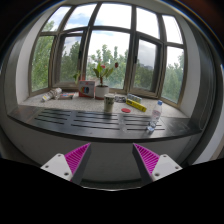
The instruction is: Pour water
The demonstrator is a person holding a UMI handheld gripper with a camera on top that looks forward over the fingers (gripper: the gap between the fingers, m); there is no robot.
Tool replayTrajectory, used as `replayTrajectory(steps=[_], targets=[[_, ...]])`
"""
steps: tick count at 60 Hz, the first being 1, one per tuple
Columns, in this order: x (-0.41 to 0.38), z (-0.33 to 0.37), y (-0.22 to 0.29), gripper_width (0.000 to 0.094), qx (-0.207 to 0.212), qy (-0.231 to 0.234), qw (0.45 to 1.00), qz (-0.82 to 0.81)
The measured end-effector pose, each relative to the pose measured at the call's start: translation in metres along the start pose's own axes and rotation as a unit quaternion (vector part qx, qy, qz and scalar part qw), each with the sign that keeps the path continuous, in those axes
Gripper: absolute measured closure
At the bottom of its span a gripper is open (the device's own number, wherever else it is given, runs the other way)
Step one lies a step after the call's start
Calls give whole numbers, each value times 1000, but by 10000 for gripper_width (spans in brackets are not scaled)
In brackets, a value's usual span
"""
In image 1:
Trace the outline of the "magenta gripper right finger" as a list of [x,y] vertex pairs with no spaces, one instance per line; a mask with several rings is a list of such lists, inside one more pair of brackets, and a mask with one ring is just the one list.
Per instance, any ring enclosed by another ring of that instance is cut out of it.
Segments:
[[167,154],[158,155],[136,143],[133,144],[132,153],[144,184],[152,183],[182,169]]

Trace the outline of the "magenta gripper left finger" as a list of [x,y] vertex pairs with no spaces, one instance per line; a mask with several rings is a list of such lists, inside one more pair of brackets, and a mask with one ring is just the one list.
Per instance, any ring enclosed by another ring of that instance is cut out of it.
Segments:
[[56,154],[42,166],[42,169],[79,185],[90,154],[91,144],[87,143],[67,154]]

